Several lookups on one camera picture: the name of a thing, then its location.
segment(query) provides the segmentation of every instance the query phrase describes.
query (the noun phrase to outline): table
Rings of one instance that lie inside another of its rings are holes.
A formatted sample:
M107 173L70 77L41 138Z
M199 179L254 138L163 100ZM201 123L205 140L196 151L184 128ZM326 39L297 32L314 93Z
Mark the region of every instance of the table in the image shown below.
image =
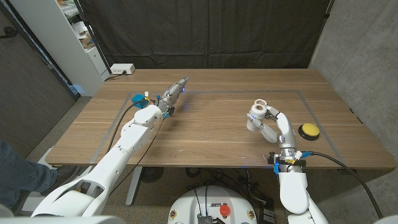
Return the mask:
M174 115L163 122L141 166L269 167L266 158L279 151L278 145L246 128L245 114L258 98L285 113L296 132L303 123L320 128L317 141L297 135L299 150L328 154L355 169L396 166L319 72L308 69L136 70L100 88L46 161L53 165L96 164L106 152L114 123L136 93L149 91L150 98L155 98L186 75L190 76L187 92L178 99ZM129 111L122 124L133 118L135 111ZM272 121L265 122L275 128ZM128 164L136 164L148 145ZM309 169L340 168L322 157L306 160Z

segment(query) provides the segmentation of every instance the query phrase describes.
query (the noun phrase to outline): red button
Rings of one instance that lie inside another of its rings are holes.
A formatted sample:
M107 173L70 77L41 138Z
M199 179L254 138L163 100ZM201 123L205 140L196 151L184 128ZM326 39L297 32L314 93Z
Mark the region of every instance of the red button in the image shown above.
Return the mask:
M228 216L231 213L231 209L229 209L228 205L222 205L220 207L220 213L222 216Z

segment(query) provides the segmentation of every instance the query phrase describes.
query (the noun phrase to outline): power strip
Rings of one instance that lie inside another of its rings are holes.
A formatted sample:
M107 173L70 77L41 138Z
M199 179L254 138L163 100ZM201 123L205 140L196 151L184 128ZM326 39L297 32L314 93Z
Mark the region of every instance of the power strip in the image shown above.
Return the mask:
M258 217L260 224L275 224L274 200L266 198L266 204L261 204L260 217Z
M113 75L122 74L123 71L126 71L126 74L132 74L135 69L132 63L114 63L111 67L111 72Z

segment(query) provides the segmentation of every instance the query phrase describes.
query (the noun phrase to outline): white box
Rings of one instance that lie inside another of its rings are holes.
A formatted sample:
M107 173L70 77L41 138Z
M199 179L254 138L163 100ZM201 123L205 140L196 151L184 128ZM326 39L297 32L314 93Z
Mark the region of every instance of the white box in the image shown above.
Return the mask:
M114 63L111 67L113 75L122 74L123 71L126 71L126 74L132 74L135 69L136 68L132 63Z

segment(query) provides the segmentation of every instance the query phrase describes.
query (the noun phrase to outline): jeans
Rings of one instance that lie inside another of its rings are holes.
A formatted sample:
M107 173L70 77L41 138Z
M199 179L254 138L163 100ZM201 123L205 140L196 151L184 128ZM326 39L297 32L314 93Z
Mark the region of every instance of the jeans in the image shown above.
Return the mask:
M21 190L43 192L54 184L57 171L36 162L24 160L10 145L0 139L0 203L11 208Z

